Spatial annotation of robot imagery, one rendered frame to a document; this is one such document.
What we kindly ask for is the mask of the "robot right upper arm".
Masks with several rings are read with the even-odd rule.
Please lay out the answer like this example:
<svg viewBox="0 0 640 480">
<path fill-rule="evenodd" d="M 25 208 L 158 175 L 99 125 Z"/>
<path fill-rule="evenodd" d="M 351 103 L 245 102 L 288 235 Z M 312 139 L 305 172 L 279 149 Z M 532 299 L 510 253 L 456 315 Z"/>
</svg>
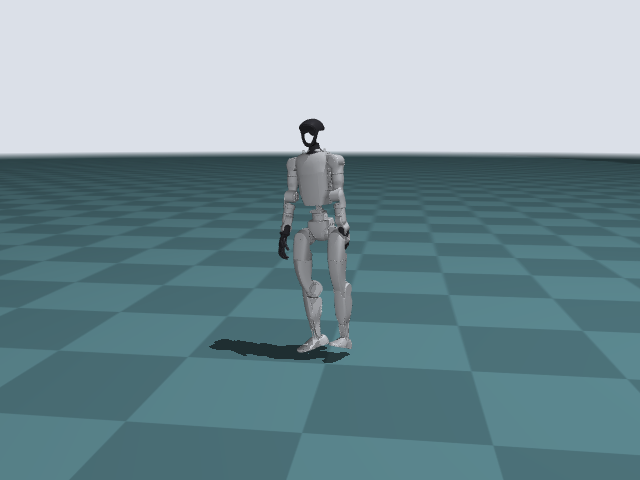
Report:
<svg viewBox="0 0 640 480">
<path fill-rule="evenodd" d="M 299 193 L 297 192 L 298 179 L 297 179 L 296 164 L 295 164 L 296 158 L 297 157 L 290 158 L 286 164 L 287 171 L 288 171 L 287 173 L 288 190 L 285 192 L 285 201 L 291 202 L 291 203 L 295 203 L 299 200 Z"/>
</svg>

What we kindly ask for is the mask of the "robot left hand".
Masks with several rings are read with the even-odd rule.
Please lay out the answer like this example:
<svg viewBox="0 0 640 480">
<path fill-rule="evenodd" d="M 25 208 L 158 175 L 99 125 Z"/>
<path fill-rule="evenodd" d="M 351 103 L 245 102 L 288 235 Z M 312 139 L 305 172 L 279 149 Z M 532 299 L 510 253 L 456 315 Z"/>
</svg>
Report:
<svg viewBox="0 0 640 480">
<path fill-rule="evenodd" d="M 347 233 L 346 233 L 346 235 L 345 235 L 345 234 L 344 234 L 344 229 L 343 229 L 342 227 L 339 227 L 339 228 L 338 228 L 338 231 L 339 231 L 343 236 L 348 237 L 348 235 L 349 235 L 349 230 L 347 231 Z M 349 245 L 349 242 L 348 242 L 347 244 L 345 244 L 345 250 L 346 250 L 346 248 L 348 247 L 348 245 Z"/>
</svg>

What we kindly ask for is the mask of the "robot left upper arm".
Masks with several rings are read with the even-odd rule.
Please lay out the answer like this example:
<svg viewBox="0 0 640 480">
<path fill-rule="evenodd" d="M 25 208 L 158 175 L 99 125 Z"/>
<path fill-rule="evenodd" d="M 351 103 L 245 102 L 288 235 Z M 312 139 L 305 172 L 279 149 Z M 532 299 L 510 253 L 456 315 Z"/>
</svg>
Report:
<svg viewBox="0 0 640 480">
<path fill-rule="evenodd" d="M 344 186 L 345 160 L 343 156 L 337 154 L 326 154 L 326 160 L 328 166 L 331 167 L 332 183 L 334 187 L 334 189 L 329 192 L 329 198 L 331 201 L 337 202 L 339 201 L 338 192 L 339 190 L 343 190 Z"/>
</svg>

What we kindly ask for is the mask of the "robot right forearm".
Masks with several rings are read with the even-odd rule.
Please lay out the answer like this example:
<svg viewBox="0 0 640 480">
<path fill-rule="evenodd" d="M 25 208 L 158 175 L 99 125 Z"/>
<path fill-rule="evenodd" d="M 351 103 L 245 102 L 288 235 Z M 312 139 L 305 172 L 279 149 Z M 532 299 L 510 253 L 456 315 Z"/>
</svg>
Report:
<svg viewBox="0 0 640 480">
<path fill-rule="evenodd" d="M 281 232 L 284 231 L 284 227 L 285 225 L 289 225 L 291 227 L 290 232 L 292 230 L 292 222 L 293 222 L 293 214 L 294 214 L 294 210 L 295 210 L 295 205 L 286 202 L 285 201 L 285 194 L 284 194 L 284 211 L 283 211 L 283 217 L 282 217 L 282 226 L 280 228 Z"/>
</svg>

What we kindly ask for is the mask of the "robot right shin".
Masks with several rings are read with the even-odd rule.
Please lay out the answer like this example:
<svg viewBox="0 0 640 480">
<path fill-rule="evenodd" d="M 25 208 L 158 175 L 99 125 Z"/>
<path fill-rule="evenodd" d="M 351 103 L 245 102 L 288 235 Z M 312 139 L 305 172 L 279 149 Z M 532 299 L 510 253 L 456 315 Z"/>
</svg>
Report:
<svg viewBox="0 0 640 480">
<path fill-rule="evenodd" d="M 322 298 L 311 297 L 307 295 L 305 292 L 305 289 L 303 288 L 302 288 L 302 292 L 303 292 L 305 311 L 306 311 L 306 315 L 307 315 L 310 329 L 312 332 L 312 338 L 314 340 L 320 339 L 321 338 L 320 317 L 322 315 Z M 313 332 L 314 332 L 314 335 L 313 335 Z M 316 338 L 316 335 L 317 335 L 317 338 Z"/>
</svg>

